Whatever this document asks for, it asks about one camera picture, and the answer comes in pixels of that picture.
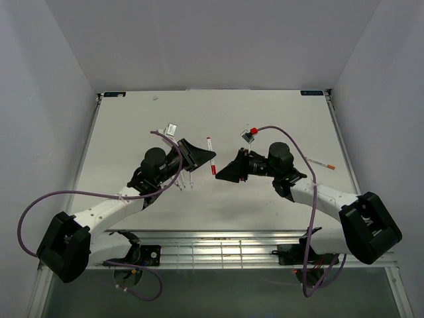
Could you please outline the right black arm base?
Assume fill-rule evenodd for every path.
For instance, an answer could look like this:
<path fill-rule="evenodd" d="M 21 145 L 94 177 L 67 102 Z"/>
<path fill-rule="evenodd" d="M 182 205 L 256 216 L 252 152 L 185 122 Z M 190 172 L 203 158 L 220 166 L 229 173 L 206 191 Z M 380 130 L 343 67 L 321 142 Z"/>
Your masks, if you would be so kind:
<path fill-rule="evenodd" d="M 271 255 L 278 257 L 279 265 L 302 265 L 304 261 L 305 248 L 300 244 L 279 244 Z M 311 266 L 329 265 L 334 254 L 316 254 L 309 249 L 307 264 Z"/>

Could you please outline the orange capped marker pen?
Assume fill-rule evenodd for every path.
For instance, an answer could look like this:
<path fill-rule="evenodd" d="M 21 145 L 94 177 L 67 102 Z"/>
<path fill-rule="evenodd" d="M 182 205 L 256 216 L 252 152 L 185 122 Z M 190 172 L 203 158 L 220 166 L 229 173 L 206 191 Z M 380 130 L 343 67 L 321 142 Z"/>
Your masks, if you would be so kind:
<path fill-rule="evenodd" d="M 336 167 L 334 165 L 322 163 L 322 162 L 316 161 L 316 160 L 311 159 L 311 158 L 307 158 L 307 161 L 310 162 L 310 163 L 312 163 L 312 164 L 316 164 L 318 166 L 322 166 L 322 167 L 328 168 L 330 170 L 335 170 L 336 169 Z"/>

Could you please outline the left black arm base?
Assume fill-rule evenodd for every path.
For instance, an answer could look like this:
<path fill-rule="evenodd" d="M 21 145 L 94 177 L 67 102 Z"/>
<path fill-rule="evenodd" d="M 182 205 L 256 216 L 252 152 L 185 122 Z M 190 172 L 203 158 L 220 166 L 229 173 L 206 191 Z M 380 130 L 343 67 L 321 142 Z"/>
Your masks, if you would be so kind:
<path fill-rule="evenodd" d="M 121 266 L 124 264 L 133 264 L 137 266 L 159 266 L 160 245 L 132 245 L 129 251 L 120 258 L 110 258 L 102 263 L 104 266 L 110 266 L 111 263 L 119 263 Z"/>

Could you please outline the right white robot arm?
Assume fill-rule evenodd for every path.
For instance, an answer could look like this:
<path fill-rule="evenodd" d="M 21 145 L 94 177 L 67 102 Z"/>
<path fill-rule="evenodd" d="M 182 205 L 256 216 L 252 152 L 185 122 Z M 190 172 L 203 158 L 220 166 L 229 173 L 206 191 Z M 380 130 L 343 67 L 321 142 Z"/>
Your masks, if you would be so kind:
<path fill-rule="evenodd" d="M 245 182 L 249 176 L 269 177 L 280 197 L 314 207 L 340 223 L 336 229 L 316 227 L 305 233 L 298 244 L 283 253 L 292 264 L 298 260 L 314 263 L 322 255 L 336 254 L 350 254 L 372 264 L 402 240 L 399 227 L 378 195 L 370 191 L 356 195 L 318 185 L 293 162 L 289 146 L 274 142 L 267 156 L 241 148 L 215 176 L 233 183 Z"/>

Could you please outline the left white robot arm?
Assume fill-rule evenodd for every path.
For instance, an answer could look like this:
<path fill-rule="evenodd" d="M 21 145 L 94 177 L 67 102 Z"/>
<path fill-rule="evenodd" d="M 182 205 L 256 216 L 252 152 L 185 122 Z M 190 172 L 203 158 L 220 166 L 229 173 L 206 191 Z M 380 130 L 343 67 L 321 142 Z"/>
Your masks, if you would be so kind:
<path fill-rule="evenodd" d="M 92 264 L 112 261 L 141 265 L 142 247 L 136 235 L 126 230 L 109 237 L 102 234 L 151 206 L 162 194 L 164 184 L 171 184 L 180 170 L 192 172 L 215 156 L 214 151 L 198 148 L 184 138 L 169 152 L 158 147 L 147 150 L 131 180 L 117 195 L 73 215 L 55 215 L 36 255 L 64 283 L 74 281 Z"/>

